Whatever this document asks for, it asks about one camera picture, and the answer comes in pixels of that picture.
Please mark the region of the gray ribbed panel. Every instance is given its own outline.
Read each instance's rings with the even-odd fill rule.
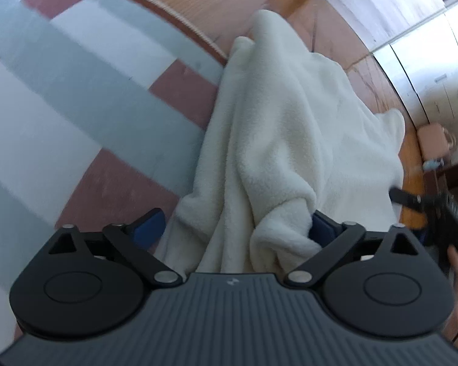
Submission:
[[[229,285],[233,278],[239,280]],[[157,290],[119,329],[75,343],[24,336],[7,366],[454,366],[440,336],[384,342],[330,319],[314,295],[288,290],[274,275],[192,274]]]

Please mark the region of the silver screw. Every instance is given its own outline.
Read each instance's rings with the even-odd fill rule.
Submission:
[[[154,274],[154,280],[159,283],[173,283],[178,279],[178,274],[174,271],[159,271]]]
[[[292,271],[288,274],[288,279],[294,283],[308,283],[312,281],[312,274],[307,271]]]

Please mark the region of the white blanket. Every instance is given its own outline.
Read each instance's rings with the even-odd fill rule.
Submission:
[[[253,37],[234,42],[193,192],[155,253],[183,275],[294,269],[320,250],[307,238],[316,209],[375,231],[397,222],[401,113],[373,115],[276,13],[255,15]]]

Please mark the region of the blanket fold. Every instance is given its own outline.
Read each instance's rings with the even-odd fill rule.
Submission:
[[[289,271],[320,251],[307,238],[316,209],[376,231],[398,219],[401,113],[373,115],[276,13],[255,15],[253,37],[233,45],[193,192],[155,253],[183,275]]]

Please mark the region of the blue-gray stripe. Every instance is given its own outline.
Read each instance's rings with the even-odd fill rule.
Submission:
[[[118,18],[163,45],[206,80],[219,84],[222,65],[176,27],[130,0],[96,0]]]
[[[0,60],[100,145],[191,192],[204,131],[14,0],[0,0]]]
[[[54,233],[0,184],[0,286],[9,290],[15,278]]]

